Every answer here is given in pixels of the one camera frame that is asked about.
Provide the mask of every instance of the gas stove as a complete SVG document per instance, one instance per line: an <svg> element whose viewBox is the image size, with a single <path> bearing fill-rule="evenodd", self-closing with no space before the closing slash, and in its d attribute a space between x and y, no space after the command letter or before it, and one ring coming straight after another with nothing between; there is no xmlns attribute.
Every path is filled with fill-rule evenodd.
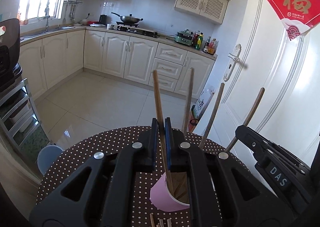
<svg viewBox="0 0 320 227"><path fill-rule="evenodd" d="M158 37L158 32L152 29L146 29L146 28L140 28L138 27L138 24L133 24L133 25L123 25L123 24L118 24L114 28L115 30L119 31L125 31L125 32L130 32L138 35L144 35L152 38L157 38Z"/></svg>

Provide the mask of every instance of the red fu character sign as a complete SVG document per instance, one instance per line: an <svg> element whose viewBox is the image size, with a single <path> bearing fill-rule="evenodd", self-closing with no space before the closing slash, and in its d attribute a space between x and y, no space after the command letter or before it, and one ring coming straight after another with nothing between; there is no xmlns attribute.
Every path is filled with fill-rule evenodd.
<svg viewBox="0 0 320 227"><path fill-rule="evenodd" d="M290 40L320 22L320 0L268 0L286 28Z"/></svg>

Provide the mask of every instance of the faucet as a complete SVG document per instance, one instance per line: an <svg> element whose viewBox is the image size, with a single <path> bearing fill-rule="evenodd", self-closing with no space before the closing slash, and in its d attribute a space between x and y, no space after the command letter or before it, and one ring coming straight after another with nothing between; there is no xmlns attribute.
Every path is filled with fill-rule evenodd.
<svg viewBox="0 0 320 227"><path fill-rule="evenodd" d="M47 19L47 24L45 26L45 32L48 32L49 31L49 18L50 18L49 7L46 7L44 12L45 12L45 16L43 17L43 19Z"/></svg>

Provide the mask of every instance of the kitchen sink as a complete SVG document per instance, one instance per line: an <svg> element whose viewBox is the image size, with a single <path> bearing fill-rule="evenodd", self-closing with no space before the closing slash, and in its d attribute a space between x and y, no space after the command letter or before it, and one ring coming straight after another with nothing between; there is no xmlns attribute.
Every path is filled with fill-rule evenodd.
<svg viewBox="0 0 320 227"><path fill-rule="evenodd" d="M46 34L46 33L50 33L50 32L55 32L55 31L60 31L60 30L67 30L67 29L74 29L75 27L57 27L57 28L51 28L51 29L48 29L48 31L46 30L40 30L40 31L37 31L37 32L33 32L33 33L30 33L30 34L27 34L23 37L25 38L32 38L32 37L36 37L36 36L40 36L40 35L43 35L43 34Z"/></svg>

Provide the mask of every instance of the polka dot tablecloth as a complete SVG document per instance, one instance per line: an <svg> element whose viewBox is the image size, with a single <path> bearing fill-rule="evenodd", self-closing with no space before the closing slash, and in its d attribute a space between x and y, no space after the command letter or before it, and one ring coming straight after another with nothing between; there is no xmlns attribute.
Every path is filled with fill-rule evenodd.
<svg viewBox="0 0 320 227"><path fill-rule="evenodd" d="M150 126L133 126L114 129L94 135L68 148L44 175L39 187L37 203L45 199L46 196L96 152L101 151L106 155L117 153L130 143L136 142L141 132L150 129ZM199 145L201 138L199 135L188 133L186 140ZM222 146L210 140L207 140L204 145L204 151L207 153L217 154L222 150L224 150ZM157 146L155 171L153 173L136 174L132 207L132 227L150 227L150 213L153 213L156 224L159 223L159 219L164 219L166 226L166 220L171 218L172 227L190 227L191 219L189 210L167 213L155 208L149 200L150 189L164 173L164 167L160 158L161 147L159 142Z"/></svg>

